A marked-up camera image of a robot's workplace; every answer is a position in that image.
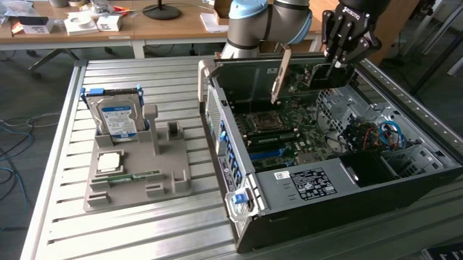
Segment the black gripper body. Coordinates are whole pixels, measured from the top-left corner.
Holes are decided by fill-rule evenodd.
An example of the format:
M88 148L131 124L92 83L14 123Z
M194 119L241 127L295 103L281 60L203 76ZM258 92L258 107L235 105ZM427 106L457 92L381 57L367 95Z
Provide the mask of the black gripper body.
M378 19L386 11L390 0L341 0L341 11L354 19L357 34L365 34L375 29Z

